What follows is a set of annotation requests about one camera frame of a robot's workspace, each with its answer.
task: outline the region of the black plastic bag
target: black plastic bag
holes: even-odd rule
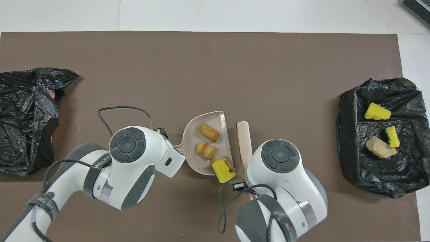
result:
[[[367,120],[371,102],[391,111],[388,120]],[[370,79],[340,97],[337,147],[345,179],[362,189],[399,198],[429,185],[430,130],[421,91],[405,78]],[[395,126],[397,154],[385,159],[366,148],[377,136],[387,143],[385,128]]]
[[[77,77],[56,68],[0,73],[0,173],[26,175],[52,163],[61,88]]]

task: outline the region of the brown table surface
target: brown table surface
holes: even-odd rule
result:
[[[327,218],[305,241],[420,240],[415,194],[401,199],[361,190],[343,177],[336,152],[338,98],[362,82],[402,76],[396,35],[44,32],[2,33],[0,72],[35,67],[70,69],[80,78],[66,87],[55,158],[109,133],[97,110],[132,105],[147,110],[179,144],[185,125],[211,111],[225,112],[236,177],[242,178],[236,123],[248,121],[252,147],[282,138],[300,150],[303,164],[325,187]],[[148,127],[135,110],[105,112],[112,127]],[[28,177],[0,175],[0,233],[41,188],[45,169]],[[216,230],[221,204],[215,177],[185,162],[171,179],[157,174],[144,201],[119,211],[73,194],[48,230],[54,241],[239,241],[234,221],[243,196],[228,210],[227,231]],[[225,198],[234,196],[225,191]]]

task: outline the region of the dustpan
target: dustpan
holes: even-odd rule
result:
[[[218,131],[219,138],[215,143],[212,143],[200,133],[200,125],[204,123],[209,124]],[[174,146],[185,156],[193,170],[203,175],[215,176],[215,172],[211,167],[211,162],[199,156],[197,153],[196,145],[199,142],[206,142],[218,148],[214,156],[227,156],[230,163],[234,166],[223,111],[205,113],[193,118],[185,127],[182,143]]]

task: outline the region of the white floor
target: white floor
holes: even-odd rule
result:
[[[0,33],[22,31],[251,31],[398,34],[403,76],[430,110],[430,28],[400,0],[1,0]],[[430,187],[416,192],[430,241]]]

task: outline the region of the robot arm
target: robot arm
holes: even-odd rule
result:
[[[267,188],[253,189],[260,196],[244,204],[236,219],[236,232],[242,242],[268,238],[295,242],[327,216],[324,188],[303,167],[298,149],[286,140],[266,141],[255,151],[246,171],[246,184],[268,185],[277,198]]]
[[[73,149],[67,161],[36,194],[1,241],[44,241],[50,223],[75,191],[84,191],[117,209],[136,206],[149,191],[159,171],[172,177],[185,157],[160,133],[131,126],[115,133],[109,151],[94,144]]]

